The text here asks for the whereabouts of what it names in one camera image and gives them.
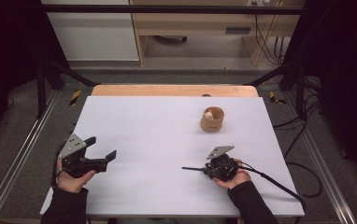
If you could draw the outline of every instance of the white cabinet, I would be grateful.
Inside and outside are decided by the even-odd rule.
[[[42,0],[43,4],[128,5],[126,0]],[[48,13],[72,61],[138,61],[130,13]]]

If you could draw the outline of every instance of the black cable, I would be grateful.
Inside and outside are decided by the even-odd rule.
[[[318,94],[317,94],[317,93],[310,94],[310,95],[305,99],[304,102],[307,102],[311,97],[315,97],[315,96],[317,97]]]
[[[274,125],[273,128],[274,128],[274,129],[277,129],[277,128],[283,127],[283,126],[285,126],[285,125],[288,125],[288,124],[291,124],[291,123],[293,123],[293,122],[296,122],[296,121],[298,121],[299,119],[300,119],[300,117],[296,117],[296,118],[291,119],[291,120],[289,120],[289,121],[287,121],[287,122]]]
[[[284,36],[281,37],[280,39],[280,51],[279,51],[279,60],[280,60],[280,64],[282,64],[283,62],[283,58],[284,58],[284,55],[283,55],[283,44],[284,44]]]
[[[59,172],[56,174],[56,176],[59,176],[59,174],[61,174],[61,173],[62,173],[62,171],[63,171],[63,170],[59,171]]]
[[[304,194],[302,193],[302,196],[307,197],[307,198],[316,198],[319,197],[321,195],[321,190],[322,190],[322,186],[321,186],[321,179],[315,174],[315,172],[311,171],[309,168],[307,168],[304,165],[301,165],[299,163],[295,163],[295,162],[290,162],[290,161],[286,161],[287,165],[294,165],[294,166],[298,166],[301,167],[307,171],[309,171],[313,176],[315,176],[316,180],[318,181],[318,185],[319,185],[319,189],[318,192],[314,193],[314,194]]]
[[[263,34],[261,33],[260,28],[259,28],[259,26],[258,26],[257,15],[254,15],[254,17],[255,17],[255,39],[256,39],[256,41],[257,41],[257,43],[258,43],[258,46],[260,46],[260,48],[261,48],[261,50],[263,51],[263,53],[264,53],[266,59],[267,59],[270,63],[272,63],[272,64],[278,64],[277,61],[276,61],[276,59],[272,56],[271,52],[269,51],[268,46],[266,45],[266,41],[264,40]],[[267,55],[266,52],[265,52],[265,49],[263,48],[263,46],[261,45],[260,41],[258,40],[258,32],[260,32],[261,39],[264,41],[264,45],[265,45],[265,47],[266,47],[266,50],[267,50],[268,53],[269,53],[269,56],[275,60],[274,62],[271,62],[271,60],[269,59],[268,55]]]
[[[275,130],[280,130],[280,131],[292,131],[296,128],[299,128],[299,127],[302,127],[303,125],[305,125],[305,123],[301,123],[301,124],[298,124],[297,126],[294,126],[294,127],[291,127],[291,128],[276,128]]]
[[[320,102],[315,102],[312,105],[310,105],[309,108],[307,108],[307,113],[309,113],[309,111],[313,112],[313,111],[318,110],[320,108],[321,108],[321,103]]]
[[[244,167],[244,166],[238,166],[238,165],[231,165],[231,164],[227,164],[227,165],[222,164],[222,165],[220,165],[220,166],[224,166],[224,167],[237,167],[237,168],[239,168],[239,169],[247,170],[247,171],[254,172],[254,173],[260,175],[262,178],[265,178],[266,180],[268,180],[269,182],[271,182],[272,184],[274,184],[274,185],[277,186],[278,188],[284,190],[286,193],[292,195],[295,199],[297,199],[297,200],[301,203],[301,205],[302,205],[302,207],[303,207],[303,209],[304,209],[304,213],[306,212],[307,206],[306,206],[306,204],[305,204],[305,201],[304,201],[298,194],[292,192],[290,189],[287,189],[286,187],[284,187],[283,185],[281,185],[278,181],[276,181],[275,179],[273,179],[273,178],[270,177],[269,175],[266,175],[266,174],[264,174],[264,173],[262,173],[262,172],[259,172],[259,171],[257,171],[256,169],[252,168],[252,167],[249,166],[249,165],[248,165],[248,166],[251,167],[251,168]],[[296,223],[299,223],[300,220],[301,220],[301,217],[297,217],[294,223],[295,223],[295,224],[296,224]]]
[[[274,44],[274,55],[276,59],[278,59],[277,46],[278,46],[278,36],[275,38],[275,44]]]
[[[321,105],[319,104],[318,106],[316,106],[315,109],[313,109],[312,111],[310,111],[310,114],[307,116],[308,118],[310,118],[310,116],[312,116],[313,112],[317,111],[317,110],[321,110]]]
[[[284,155],[283,155],[284,160],[286,160],[287,156],[289,155],[289,152],[293,149],[294,144],[297,142],[298,138],[301,136],[301,133],[305,130],[306,126],[307,126],[307,120],[304,121],[304,126],[302,127],[301,131],[294,138],[294,140],[290,144],[289,148],[287,149],[286,153],[284,153]]]

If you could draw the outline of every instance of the white table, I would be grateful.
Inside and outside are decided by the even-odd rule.
[[[225,112],[222,128],[205,133],[203,110],[211,105]],[[227,154],[239,158],[295,191],[278,141],[258,97],[90,96],[75,133],[96,136],[87,149],[90,159],[117,149],[105,173],[86,185],[87,213],[101,217],[238,217],[221,189],[202,172],[217,146],[232,145]],[[251,178],[277,217],[303,216],[301,204],[257,174]],[[50,204],[51,190],[41,209]]]

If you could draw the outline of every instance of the black sleeve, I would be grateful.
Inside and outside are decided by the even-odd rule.
[[[252,181],[228,189],[228,195],[246,224],[278,223]]]
[[[42,216],[41,224],[85,224],[87,197],[87,189],[82,189],[80,193],[53,189],[50,207]]]

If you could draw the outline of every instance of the human hand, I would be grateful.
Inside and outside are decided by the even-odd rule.
[[[57,161],[57,169],[62,170],[62,161]],[[66,171],[61,171],[57,176],[57,187],[67,192],[79,193],[86,183],[96,174],[96,171],[91,170],[80,178],[74,178]]]
[[[241,160],[234,159],[234,161],[236,161],[238,166],[242,166]],[[222,188],[233,189],[234,187],[236,187],[236,185],[239,185],[246,181],[250,181],[250,175],[247,171],[245,171],[243,169],[238,169],[236,172],[236,175],[234,176],[234,178],[232,178],[232,180],[228,180],[228,181],[224,182],[224,181],[220,180],[219,178],[214,177],[213,181],[216,182],[216,184]]]

